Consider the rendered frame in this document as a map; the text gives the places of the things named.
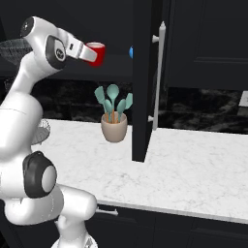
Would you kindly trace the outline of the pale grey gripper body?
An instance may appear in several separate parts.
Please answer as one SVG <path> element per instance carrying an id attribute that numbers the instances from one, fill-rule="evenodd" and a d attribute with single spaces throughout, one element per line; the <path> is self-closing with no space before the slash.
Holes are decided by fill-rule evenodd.
<path id="1" fill-rule="evenodd" d="M 78 58 L 87 62 L 94 62 L 97 59 L 97 52 L 87 45 L 82 45 Z"/>

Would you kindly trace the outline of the black open cabinet door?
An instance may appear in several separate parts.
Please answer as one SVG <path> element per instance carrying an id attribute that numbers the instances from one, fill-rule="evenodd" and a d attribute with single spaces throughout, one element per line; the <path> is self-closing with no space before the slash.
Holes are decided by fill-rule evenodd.
<path id="1" fill-rule="evenodd" d="M 153 81 L 156 79 L 163 0 L 134 0 L 132 160 L 143 162 L 151 136 Z"/>

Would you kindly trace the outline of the black closed cabinet door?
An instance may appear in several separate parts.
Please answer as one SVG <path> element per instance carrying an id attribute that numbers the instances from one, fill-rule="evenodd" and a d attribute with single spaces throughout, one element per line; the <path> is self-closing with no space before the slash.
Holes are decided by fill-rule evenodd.
<path id="1" fill-rule="evenodd" d="M 165 83 L 248 90 L 248 0 L 170 0 Z"/>

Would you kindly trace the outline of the black base cabinet door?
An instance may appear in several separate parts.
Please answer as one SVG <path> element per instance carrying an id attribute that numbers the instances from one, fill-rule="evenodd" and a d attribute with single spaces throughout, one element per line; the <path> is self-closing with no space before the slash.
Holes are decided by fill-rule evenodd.
<path id="1" fill-rule="evenodd" d="M 153 248 L 248 248 L 248 225 L 159 213 Z"/>

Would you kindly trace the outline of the red cup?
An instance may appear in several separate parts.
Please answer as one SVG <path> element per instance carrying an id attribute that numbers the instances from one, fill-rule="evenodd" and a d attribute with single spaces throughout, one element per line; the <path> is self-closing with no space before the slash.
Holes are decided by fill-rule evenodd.
<path id="1" fill-rule="evenodd" d="M 94 62 L 89 62 L 93 67 L 99 67 L 103 64 L 106 52 L 106 46 L 102 43 L 91 42 L 86 44 L 88 47 L 97 52 L 97 58 Z"/>

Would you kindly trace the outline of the large teal spoon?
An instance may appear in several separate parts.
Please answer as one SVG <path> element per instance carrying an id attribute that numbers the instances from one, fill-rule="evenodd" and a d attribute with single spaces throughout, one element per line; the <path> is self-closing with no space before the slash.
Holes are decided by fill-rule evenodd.
<path id="1" fill-rule="evenodd" d="M 119 88 L 116 84 L 111 84 L 107 89 L 107 94 L 112 105 L 111 123 L 114 120 L 114 102 L 119 94 Z"/>

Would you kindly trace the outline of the small teal spoon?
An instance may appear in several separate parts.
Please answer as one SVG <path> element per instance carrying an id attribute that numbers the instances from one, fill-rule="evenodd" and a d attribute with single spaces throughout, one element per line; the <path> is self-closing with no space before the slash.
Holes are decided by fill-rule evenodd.
<path id="1" fill-rule="evenodd" d="M 105 106 L 106 111 L 108 113 L 108 123 L 111 123 L 112 105 L 111 105 L 110 100 L 105 99 L 104 106 Z"/>
<path id="2" fill-rule="evenodd" d="M 126 100 L 122 99 L 117 105 L 118 118 L 121 118 L 121 115 L 125 109 L 126 109 Z"/>

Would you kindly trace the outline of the beige utensil pot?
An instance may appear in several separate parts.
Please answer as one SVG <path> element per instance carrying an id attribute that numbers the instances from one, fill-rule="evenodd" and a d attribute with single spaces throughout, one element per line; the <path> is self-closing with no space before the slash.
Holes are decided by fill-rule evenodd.
<path id="1" fill-rule="evenodd" d="M 125 113 L 121 115 L 121 117 L 116 117 L 119 120 L 118 123 L 108 123 L 106 120 L 106 116 L 103 114 L 101 118 L 101 128 L 105 139 L 109 142 L 121 142 L 124 140 L 127 127 L 128 127 L 128 119 Z"/>

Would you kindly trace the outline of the black drawer front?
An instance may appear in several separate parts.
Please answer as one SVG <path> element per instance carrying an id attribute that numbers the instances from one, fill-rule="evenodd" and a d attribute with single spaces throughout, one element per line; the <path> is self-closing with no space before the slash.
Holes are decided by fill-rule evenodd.
<path id="1" fill-rule="evenodd" d="M 85 222 L 99 248 L 152 248 L 155 226 L 153 212 L 120 206 L 98 205 L 116 210 L 118 216 L 95 213 Z"/>

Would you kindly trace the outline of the black wall cabinet body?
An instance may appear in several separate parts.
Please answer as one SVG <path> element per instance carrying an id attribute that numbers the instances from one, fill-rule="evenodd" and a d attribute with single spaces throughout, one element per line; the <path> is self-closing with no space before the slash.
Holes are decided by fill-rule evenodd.
<path id="1" fill-rule="evenodd" d="M 0 42 L 19 37 L 30 16 L 41 17 L 84 43 L 106 46 L 104 63 L 92 67 L 69 59 L 55 78 L 130 82 L 133 61 L 133 0 L 0 0 Z"/>

